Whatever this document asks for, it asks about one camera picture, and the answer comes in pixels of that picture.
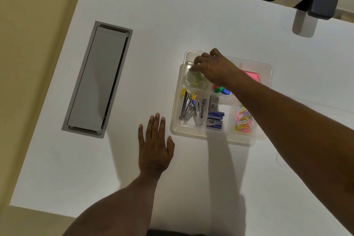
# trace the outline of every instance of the person's left arm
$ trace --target person's left arm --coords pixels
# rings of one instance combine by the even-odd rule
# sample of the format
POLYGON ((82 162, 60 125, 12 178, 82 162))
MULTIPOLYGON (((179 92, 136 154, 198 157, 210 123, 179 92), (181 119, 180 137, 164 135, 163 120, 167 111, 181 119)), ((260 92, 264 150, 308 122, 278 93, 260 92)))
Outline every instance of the person's left arm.
POLYGON ((145 140, 139 125, 140 175, 126 188, 101 199, 87 208, 63 236, 145 236, 150 226, 155 189, 161 173, 173 157, 175 143, 171 136, 165 144, 164 117, 151 116, 145 140))

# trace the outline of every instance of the pink sticky note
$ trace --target pink sticky note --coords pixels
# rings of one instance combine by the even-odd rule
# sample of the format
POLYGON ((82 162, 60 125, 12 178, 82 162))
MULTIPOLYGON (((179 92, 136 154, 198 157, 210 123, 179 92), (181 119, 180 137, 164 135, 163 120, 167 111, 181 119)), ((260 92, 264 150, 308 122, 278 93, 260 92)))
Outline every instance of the pink sticky note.
POLYGON ((245 70, 243 70, 247 75, 249 75, 251 78, 253 78, 255 81, 257 81, 257 82, 261 82, 261 80, 260 80, 260 74, 258 74, 258 73, 256 73, 256 72, 250 72, 250 71, 245 71, 245 70))

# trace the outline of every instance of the table surface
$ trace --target table surface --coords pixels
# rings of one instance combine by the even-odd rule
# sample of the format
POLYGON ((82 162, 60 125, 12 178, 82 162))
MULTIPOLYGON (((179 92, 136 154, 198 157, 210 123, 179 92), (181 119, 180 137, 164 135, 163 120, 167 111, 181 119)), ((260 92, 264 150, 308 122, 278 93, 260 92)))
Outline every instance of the table surface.
MULTIPOLYGON (((78 216, 128 185, 139 173, 137 127, 156 112, 170 122, 179 66, 190 49, 217 47, 268 63, 273 89, 354 111, 354 26, 319 21, 314 37, 303 38, 291 31, 295 12, 259 0, 79 0, 11 205, 78 216), (104 139, 61 130, 96 20, 133 29, 104 139)), ((269 140, 252 148, 228 146, 222 137, 174 141, 174 159, 155 194, 153 228, 349 235, 299 177, 276 162, 269 140)))

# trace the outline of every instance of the person's right arm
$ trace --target person's right arm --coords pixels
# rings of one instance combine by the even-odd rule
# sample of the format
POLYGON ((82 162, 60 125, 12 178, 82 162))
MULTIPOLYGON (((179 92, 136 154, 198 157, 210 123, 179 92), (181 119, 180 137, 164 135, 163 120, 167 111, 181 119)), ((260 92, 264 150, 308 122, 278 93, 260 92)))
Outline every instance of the person's right arm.
POLYGON ((217 49, 198 56, 190 70, 235 94, 287 164, 354 234, 354 131, 256 82, 217 49))

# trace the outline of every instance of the finger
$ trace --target finger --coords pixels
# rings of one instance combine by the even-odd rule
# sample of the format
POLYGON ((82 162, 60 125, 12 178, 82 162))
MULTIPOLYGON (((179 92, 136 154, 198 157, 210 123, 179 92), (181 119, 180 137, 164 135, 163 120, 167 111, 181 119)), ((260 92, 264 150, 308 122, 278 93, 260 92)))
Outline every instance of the finger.
POLYGON ((138 129, 138 139, 139 139, 139 148, 142 148, 144 145, 144 135, 143 135, 143 125, 139 124, 139 129, 138 129))
POLYGON ((165 117, 162 117, 157 138, 162 138, 163 141, 165 141, 165 127, 166 127, 166 119, 165 117))
POLYGON ((207 58, 205 58, 205 57, 197 56, 197 57, 194 59, 194 64, 195 64, 195 65, 201 64, 202 62, 205 62, 206 60, 207 60, 207 58))
POLYGON ((173 158, 173 153, 175 151, 175 143, 172 141, 172 137, 169 136, 167 138, 167 154, 170 156, 170 158, 173 158))
POLYGON ((154 116, 151 116, 149 119, 148 127, 146 128, 145 140, 148 141, 151 139, 151 132, 153 129, 154 116))
POLYGON ((211 57, 209 53, 202 53, 201 56, 202 56, 202 57, 205 57, 205 58, 211 57))
POLYGON ((211 56, 222 56, 222 54, 219 52, 219 50, 217 48, 213 48, 211 51, 210 51, 210 55, 211 56))
POLYGON ((151 138, 157 138, 157 130, 159 129, 160 123, 160 114, 156 113, 154 123, 153 123, 153 130, 151 132, 151 138))
POLYGON ((203 72, 203 66, 202 64, 199 65, 192 65, 191 68, 189 69, 191 72, 203 72))

